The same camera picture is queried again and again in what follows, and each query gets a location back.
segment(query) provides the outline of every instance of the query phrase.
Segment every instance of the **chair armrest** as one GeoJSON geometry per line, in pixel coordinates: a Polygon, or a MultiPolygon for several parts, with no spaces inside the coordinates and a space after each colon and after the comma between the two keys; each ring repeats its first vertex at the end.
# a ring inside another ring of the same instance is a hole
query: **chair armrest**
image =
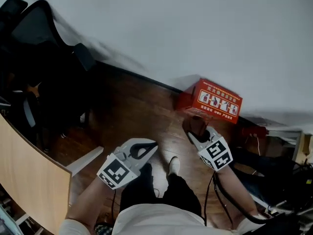
{"type": "Polygon", "coordinates": [[[92,67],[96,66],[95,59],[82,43],[73,47],[73,54],[77,57],[78,61],[86,71],[89,71],[92,67]]]}
{"type": "Polygon", "coordinates": [[[0,33],[10,27],[16,18],[25,10],[28,3],[23,0],[7,0],[0,7],[0,33]]]}

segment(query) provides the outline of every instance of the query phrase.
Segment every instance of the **black cable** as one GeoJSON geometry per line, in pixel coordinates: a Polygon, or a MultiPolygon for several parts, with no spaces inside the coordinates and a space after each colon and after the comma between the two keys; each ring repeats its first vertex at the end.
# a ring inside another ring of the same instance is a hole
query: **black cable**
{"type": "Polygon", "coordinates": [[[111,205],[112,222],[114,222],[114,202],[115,202],[116,190],[114,190],[114,196],[111,205]]]}
{"type": "Polygon", "coordinates": [[[216,185],[214,185],[214,191],[215,191],[215,194],[216,194],[217,198],[219,199],[219,201],[220,201],[220,203],[221,203],[221,205],[222,205],[224,211],[226,212],[227,217],[229,218],[229,221],[231,222],[231,226],[233,227],[233,221],[231,220],[231,217],[230,217],[230,215],[229,215],[229,212],[228,212],[226,206],[224,205],[223,201],[221,200],[221,198],[220,198],[220,196],[219,196],[219,194],[218,194],[218,192],[217,192],[216,185]]]}
{"type": "Polygon", "coordinates": [[[270,219],[259,219],[256,218],[254,216],[252,216],[251,214],[249,214],[244,208],[242,208],[227,192],[226,190],[222,187],[221,182],[219,180],[218,177],[214,177],[213,178],[213,183],[214,185],[217,185],[219,187],[219,190],[221,191],[221,193],[251,222],[255,223],[255,224],[259,224],[259,225],[263,225],[263,224],[268,224],[269,222],[273,222],[274,220],[276,221],[278,217],[285,215],[285,214],[281,214],[278,215],[274,218],[270,218],[270,219]]]}
{"type": "Polygon", "coordinates": [[[205,195],[205,201],[204,201],[204,224],[207,226],[207,218],[206,218],[206,204],[207,204],[207,198],[209,196],[209,190],[210,190],[210,185],[212,183],[213,177],[214,177],[215,172],[212,175],[212,178],[210,179],[209,185],[207,186],[206,190],[206,195],[205,195]]]}
{"type": "Polygon", "coordinates": [[[157,190],[158,191],[157,198],[160,197],[160,191],[157,188],[153,188],[153,190],[157,190]]]}
{"type": "MultiPolygon", "coordinates": [[[[107,200],[113,201],[111,198],[107,198],[107,200]]],[[[116,205],[120,206],[119,203],[117,203],[116,201],[114,201],[114,203],[115,203],[116,205]]]]}

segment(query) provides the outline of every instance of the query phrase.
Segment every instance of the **wooden desk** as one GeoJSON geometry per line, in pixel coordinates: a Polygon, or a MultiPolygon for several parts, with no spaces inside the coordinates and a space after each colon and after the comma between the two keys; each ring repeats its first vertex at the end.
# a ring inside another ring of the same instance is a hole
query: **wooden desk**
{"type": "Polygon", "coordinates": [[[298,164],[304,164],[312,157],[312,135],[304,134],[302,131],[275,131],[270,130],[268,136],[278,137],[288,142],[287,147],[294,147],[292,160],[298,164]]]}
{"type": "Polygon", "coordinates": [[[30,217],[55,235],[67,213],[71,175],[0,115],[0,184],[30,217]]]}

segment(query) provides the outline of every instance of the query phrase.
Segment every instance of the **baseboard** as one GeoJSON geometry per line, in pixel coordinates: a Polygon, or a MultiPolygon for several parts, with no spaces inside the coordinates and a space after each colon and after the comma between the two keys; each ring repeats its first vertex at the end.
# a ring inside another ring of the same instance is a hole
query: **baseboard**
{"type": "Polygon", "coordinates": [[[142,80],[145,80],[145,81],[150,82],[150,83],[153,83],[153,84],[155,84],[155,85],[164,87],[164,88],[166,88],[166,89],[168,89],[168,90],[171,90],[171,91],[173,91],[173,92],[176,92],[176,93],[178,93],[178,94],[182,92],[182,90],[179,90],[179,89],[177,89],[177,88],[175,88],[175,87],[169,86],[169,85],[167,85],[167,84],[163,84],[163,83],[158,82],[158,81],[156,81],[156,80],[154,80],[154,79],[148,78],[148,77],[143,76],[143,75],[139,75],[139,74],[137,74],[137,73],[134,73],[134,72],[129,71],[129,70],[125,70],[125,69],[123,69],[123,68],[119,68],[119,67],[116,67],[116,66],[108,65],[108,64],[106,64],[106,63],[102,63],[102,62],[99,62],[99,61],[97,61],[97,64],[98,64],[98,66],[103,66],[103,67],[105,66],[106,69],[117,70],[117,71],[119,71],[119,72],[121,72],[121,73],[128,74],[128,75],[130,75],[130,76],[134,76],[134,77],[140,78],[140,79],[142,79],[142,80]]]}
{"type": "MultiPolygon", "coordinates": [[[[175,93],[178,93],[178,94],[182,92],[182,90],[179,90],[179,89],[174,88],[174,87],[172,87],[172,86],[169,86],[169,85],[167,85],[167,84],[163,84],[163,83],[161,83],[161,82],[158,82],[158,81],[156,81],[156,80],[154,80],[154,79],[151,79],[151,78],[148,78],[148,77],[146,77],[146,76],[139,75],[139,74],[134,73],[134,72],[129,71],[129,70],[125,70],[125,69],[122,69],[122,68],[119,68],[119,67],[116,67],[116,66],[113,66],[113,65],[108,65],[108,64],[106,64],[106,63],[102,63],[102,62],[99,62],[99,61],[97,61],[97,64],[98,64],[99,67],[102,66],[102,67],[105,67],[106,69],[112,69],[112,70],[115,70],[115,71],[117,70],[117,71],[119,71],[120,73],[124,73],[124,74],[128,74],[128,75],[130,75],[130,76],[137,77],[137,78],[139,78],[139,79],[145,80],[145,81],[150,82],[150,83],[153,83],[153,84],[155,84],[155,85],[164,87],[164,88],[166,88],[166,89],[168,89],[168,90],[171,90],[171,91],[173,91],[173,92],[175,92],[175,93]]],[[[253,123],[253,122],[251,122],[251,121],[249,121],[249,120],[247,120],[247,119],[245,119],[245,118],[243,118],[243,117],[241,117],[241,116],[239,116],[238,123],[240,123],[241,126],[245,126],[245,127],[248,127],[248,126],[257,126],[257,124],[255,124],[255,123],[253,123]]]]}

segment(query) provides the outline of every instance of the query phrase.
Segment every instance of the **black chair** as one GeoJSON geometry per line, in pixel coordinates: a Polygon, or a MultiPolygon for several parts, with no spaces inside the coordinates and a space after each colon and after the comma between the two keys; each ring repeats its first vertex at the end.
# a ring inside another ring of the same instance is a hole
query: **black chair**
{"type": "Polygon", "coordinates": [[[15,92],[14,100],[7,118],[14,127],[32,144],[37,144],[37,135],[41,147],[46,151],[43,139],[43,127],[36,96],[30,93],[15,92]]]}
{"type": "Polygon", "coordinates": [[[28,3],[23,0],[7,0],[0,7],[0,36],[5,37],[11,30],[11,26],[25,10],[28,3]]]}
{"type": "Polygon", "coordinates": [[[83,44],[63,42],[47,1],[33,3],[8,23],[0,54],[6,57],[2,69],[14,74],[10,90],[38,87],[40,126],[64,133],[89,112],[96,61],[83,44]]]}

